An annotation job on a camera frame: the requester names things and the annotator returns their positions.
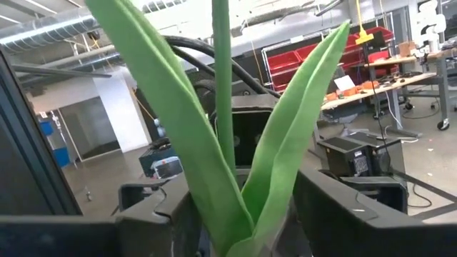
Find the white wall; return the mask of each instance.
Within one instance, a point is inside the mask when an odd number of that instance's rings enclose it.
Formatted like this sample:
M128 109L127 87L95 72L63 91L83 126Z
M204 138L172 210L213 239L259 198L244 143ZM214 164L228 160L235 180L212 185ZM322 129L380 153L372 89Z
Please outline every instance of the white wall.
M136 89L138 86L136 85L136 81L133 78L133 76L130 74L130 71L126 67L120 67L119 72L121 72L127 86L130 89ZM141 114L141 107L138 104L138 101L134 99L134 104L136 108L136 112L140 116L140 122L141 126L143 127L143 130L146 132L146 139L148 140L148 143L152 143L151 135L148 132L148 127L146 126L146 122L144 121L143 115Z
M94 83L122 152L149 145L147 130L122 72L115 71L111 75L109 79L95 78Z
M128 69L120 67L109 79L75 78L48 85L41 96L27 98L35 113L56 110L100 96L111 126L123 152L134 150L151 143L140 107L129 90L136 83Z
M76 104L98 95L93 79L75 78L48 85L43 95L33 97L27 94L27 98L37 114L40 111L52 111Z

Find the metal pipe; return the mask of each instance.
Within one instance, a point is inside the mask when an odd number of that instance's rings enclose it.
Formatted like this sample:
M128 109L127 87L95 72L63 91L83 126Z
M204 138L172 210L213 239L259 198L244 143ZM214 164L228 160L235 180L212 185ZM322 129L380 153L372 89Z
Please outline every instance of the metal pipe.
M177 0L154 1L159 1L157 8L150 8L147 12L165 9L170 1L181 3ZM82 7L0 29L0 44L9 54L21 53L94 31L99 27L89 9Z
M316 6L309 6L309 5L298 5L286 8L280 8L273 11L270 11L265 14L261 14L258 16L254 16L244 20L240 26L233 28L232 30L239 30L240 32L243 31L247 26L254 26L258 24L262 24L263 22L273 21L274 19L283 19L284 17L292 14L297 14L302 11L308 11L316 8Z
M86 73L80 71L66 71L61 69L47 69L47 68L40 68L40 67L33 67L33 66L24 66L13 64L11 65L14 71L17 72L26 72L31 74L46 74L46 75L64 75L64 76L83 76L83 77L90 77L90 78L110 78L111 75L109 74L93 74L93 73Z
M95 49L92 51L84 52L82 54L78 54L77 56L70 56L70 57L60 59L57 61L52 61L47 64L40 65L40 67L41 68L57 67L57 66L61 66L61 65L65 65L65 64L74 62L74 61L79 61L79 60L82 60L85 58L90 58L90 57L93 57L93 56L96 56L99 54L105 54L107 52L114 51L114 50L115 50L115 48L113 45L104 46L99 49Z
M343 3L343 0L335 0L335 1L331 2L330 4L325 5L324 8L316 14L316 16L322 16L327 11L332 10L333 8L335 8L337 5L339 5L341 3Z

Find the black electronic box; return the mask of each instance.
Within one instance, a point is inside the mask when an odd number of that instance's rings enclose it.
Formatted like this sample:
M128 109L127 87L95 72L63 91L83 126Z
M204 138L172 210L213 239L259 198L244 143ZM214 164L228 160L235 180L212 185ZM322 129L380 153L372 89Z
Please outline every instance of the black electronic box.
M392 171L405 173L400 139L372 132L357 132L347 137L369 147L374 176L389 175Z
M328 167L335 176L372 176L370 153L366 144L336 136L319 141L318 145L326 152Z

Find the orange object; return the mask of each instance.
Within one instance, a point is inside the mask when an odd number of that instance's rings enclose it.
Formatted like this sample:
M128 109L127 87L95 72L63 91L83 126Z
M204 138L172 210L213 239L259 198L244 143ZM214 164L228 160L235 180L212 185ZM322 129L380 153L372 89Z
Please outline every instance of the orange object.
M330 93L330 94L326 95L326 99L327 99L327 101L333 101L333 100L338 99L338 96L336 95L336 93Z
M362 86L363 89L377 89L379 87L379 82L373 81L373 83L371 83L371 81L365 81Z
M358 93L358 91L357 91L356 87L353 87L352 89L348 89L348 90L343 91L344 96L353 96L353 95L355 95L357 93Z

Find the ceiling duct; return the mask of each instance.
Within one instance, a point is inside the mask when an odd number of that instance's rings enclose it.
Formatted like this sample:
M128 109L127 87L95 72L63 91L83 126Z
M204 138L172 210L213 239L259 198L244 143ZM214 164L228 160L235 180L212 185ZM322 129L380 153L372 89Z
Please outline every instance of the ceiling duct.
M158 11L185 2L184 0L155 0L148 12ZM99 28L100 25L86 8L64 11L0 30L0 44L9 54L53 44Z
M239 34L236 34L237 36L242 35L243 29L245 29L247 26L255 26L262 24L267 21L273 21L275 19L284 19L286 16L292 15L292 14L297 14L303 11L310 11L312 9L316 8L316 5L312 4L313 2L306 2L305 4L300 4L297 6L289 6L289 7L283 7L280 9L274 9L273 11L266 12L264 14L260 14L258 16L253 16L250 18L247 18L244 20L240 26L233 28L232 33L236 33L235 31L239 31Z

